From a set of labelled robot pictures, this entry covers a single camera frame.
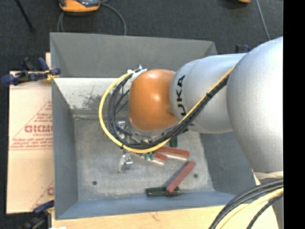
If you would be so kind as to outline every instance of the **blue clamp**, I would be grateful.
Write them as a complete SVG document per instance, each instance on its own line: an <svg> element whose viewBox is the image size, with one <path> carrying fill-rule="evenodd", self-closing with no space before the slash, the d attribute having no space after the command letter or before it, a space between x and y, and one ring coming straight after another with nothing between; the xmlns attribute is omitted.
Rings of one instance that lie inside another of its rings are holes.
<svg viewBox="0 0 305 229"><path fill-rule="evenodd" d="M54 77L58 77L58 75L61 73L60 68L50 69L42 57L38 59L38 63L40 66L39 72L30 73L29 71L30 68L32 68L32 64L30 63L28 58L25 58L21 64L22 71L17 72L15 76L12 74L4 75L1 78L2 83L7 85L18 85L21 83L33 82L44 79L50 80Z"/></svg>

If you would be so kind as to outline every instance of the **gray bin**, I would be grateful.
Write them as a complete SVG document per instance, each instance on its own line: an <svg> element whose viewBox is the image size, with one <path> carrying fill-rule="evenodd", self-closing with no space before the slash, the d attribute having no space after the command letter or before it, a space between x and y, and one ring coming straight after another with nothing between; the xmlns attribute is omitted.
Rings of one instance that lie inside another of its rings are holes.
<svg viewBox="0 0 305 229"><path fill-rule="evenodd" d="M130 170L118 173L122 151L100 127L101 96L128 68L175 71L215 53L207 41L51 33L52 67L62 69L52 84L56 219L224 205L255 185L233 133L189 131L178 137L178 147L190 151L196 166L180 194L148 198L145 189L168 184L185 161L160 166L133 156Z"/></svg>

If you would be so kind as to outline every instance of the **black cable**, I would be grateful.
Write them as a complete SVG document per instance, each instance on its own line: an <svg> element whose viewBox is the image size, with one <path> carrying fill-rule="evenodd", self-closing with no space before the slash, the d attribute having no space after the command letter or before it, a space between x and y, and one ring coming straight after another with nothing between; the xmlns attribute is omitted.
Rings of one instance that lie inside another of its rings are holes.
<svg viewBox="0 0 305 229"><path fill-rule="evenodd" d="M239 205L245 203L246 201L249 201L253 198L256 198L258 196L264 195L265 193L275 191L279 188L282 188L284 186L284 180L280 179L275 182L270 182L266 184L262 184L259 186L256 186L238 196L233 198L227 205L219 212L209 229L215 229L216 226L221 222L221 220L229 214L232 210L234 210Z"/></svg>
<svg viewBox="0 0 305 229"><path fill-rule="evenodd" d="M123 30L123 35L126 36L127 34L127 26L126 26L126 22L125 22L125 19L124 17L112 6L110 6L109 4L107 4L106 2L108 2L109 0L101 0L100 1L100 4L102 6L105 6L106 8L109 8L110 10L114 11L120 18L120 20L122 21L123 23L123 27L124 27L124 30ZM59 18L58 18L58 21L57 21L57 32L65 32L64 28L63 28L63 18L65 16L65 12L62 11L61 14L59 15Z"/></svg>
<svg viewBox="0 0 305 229"><path fill-rule="evenodd" d="M277 200L279 200L282 196L284 195L284 193L281 193L280 195L270 199L268 201L268 203L266 205L264 205L258 212L257 214L252 218L252 220L250 221L249 225L247 226L246 229L251 229L252 226L254 225L254 223L257 221L257 219L261 216L261 214L263 214L266 209L268 209L274 202L276 202Z"/></svg>
<svg viewBox="0 0 305 229"><path fill-rule="evenodd" d="M113 10L120 17L120 19L121 19L121 21L123 23L123 27L124 27L123 35L126 36L126 34L127 34L127 26L126 26L126 22L125 22L123 16L114 7L110 6L109 4L101 3L101 5L103 5L103 6L107 7L107 8L109 8L109 9Z"/></svg>
<svg viewBox="0 0 305 229"><path fill-rule="evenodd" d="M125 146L129 146L131 148L143 150L150 148L152 146L158 145L159 143L169 139L174 138L181 133L183 133L187 127L192 123L192 121L197 117L197 115L200 113L200 111L204 108L204 106L208 103L208 101L220 90L222 89L228 81L229 75L225 77L218 85L209 92L209 94L206 94L205 98L198 104L198 106L193 110L193 112L185 118L180 124L178 124L176 127L174 127L172 130L168 131L167 133L163 134L162 137L158 138L155 141L150 141L149 143L144 142L143 140L140 143L134 143L130 144L127 143L125 140L122 140L118 133L117 128L115 125L115 115L116 115L116 108L120 104L120 101L116 102L116 98L118 96L118 93L120 89L127 83L127 81L131 78L131 75L122 80L114 89L112 95L110 96L109 102L108 102L108 122L109 122L109 128L114 135L115 138L120 139L122 144Z"/></svg>
<svg viewBox="0 0 305 229"><path fill-rule="evenodd" d="M25 10L24 10L24 8L23 8L23 6L22 6L22 4L20 3L19 0L15 0L15 1L16 1L17 5L18 5L18 7L19 7L19 9L20 9L20 11L21 11L21 13L22 13L22 15L23 15L25 21L27 22L27 24L28 24L28 26L29 26L29 28L30 28L30 31L31 31L31 32L35 32L35 28L33 27L33 25L32 25L32 23L31 23L31 21L30 21L28 15L26 14L26 12L25 12Z"/></svg>

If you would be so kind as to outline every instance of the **cardboard sheet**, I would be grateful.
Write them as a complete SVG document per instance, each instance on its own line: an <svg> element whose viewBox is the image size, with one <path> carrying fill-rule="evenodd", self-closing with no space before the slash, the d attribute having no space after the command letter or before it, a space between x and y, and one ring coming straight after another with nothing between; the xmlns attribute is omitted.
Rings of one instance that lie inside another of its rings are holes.
<svg viewBox="0 0 305 229"><path fill-rule="evenodd" d="M54 199L51 83L10 86L7 210L31 212Z"/></svg>

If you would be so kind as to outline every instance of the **yellow cable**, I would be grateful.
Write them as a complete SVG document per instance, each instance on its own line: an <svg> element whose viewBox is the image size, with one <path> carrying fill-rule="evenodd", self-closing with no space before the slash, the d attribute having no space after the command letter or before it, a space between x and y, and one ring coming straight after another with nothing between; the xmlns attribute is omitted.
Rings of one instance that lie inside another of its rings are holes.
<svg viewBox="0 0 305 229"><path fill-rule="evenodd" d="M284 192L284 188L280 188L277 189L273 192L270 192L258 199L256 199L255 201L253 201L252 203L241 207L239 206L237 209L233 210L232 212L235 211L235 213L233 213L230 217L228 217L227 219L223 220L223 224L219 225L219 229L226 229L229 228L230 224L232 224L237 218L242 217L245 213L247 213L248 211L251 211L255 208L258 208L259 206L261 206L263 203L267 202L268 200L280 195L281 193Z"/></svg>
<svg viewBox="0 0 305 229"><path fill-rule="evenodd" d="M228 72L226 72L215 84L212 88L210 88L210 90L202 96L202 98L195 104L195 106L180 120L180 122L177 124L179 125L184 119L186 119L193 111L194 109L200 104L200 102L206 97L207 94L209 94L225 77L227 77L231 72L232 70L234 69L234 67L232 67ZM103 106L104 106L104 102L105 102L105 99L108 95L108 93L110 92L110 90L116 85L118 84L120 81L122 81L123 79L125 79L126 77L128 77L130 74L134 73L131 72L131 73L126 73L124 75L122 75L120 78L118 78L116 81L114 81L108 88L107 90L105 91L104 95L102 96L102 99L101 99L101 102L100 102L100 107L99 107L99 119L100 119L100 124L101 124L101 127L104 131L104 133L115 143L117 144L118 146L122 147L122 148L125 148L126 150L129 150L131 152L134 152L134 153L148 153L148 152L152 152L152 151L155 151L157 150L158 148L164 146L166 143L168 143L170 140L171 140L171 137L166 139L165 141L155 145L155 146L152 146L150 148L147 148L147 149L136 149L136 148L132 148L132 147L129 147L129 146L126 146L125 144L123 144L122 142L120 142L119 140L117 140L109 131L108 129L106 128L106 125L104 123L104 120L103 120L103 117L102 117L102 111L103 111Z"/></svg>

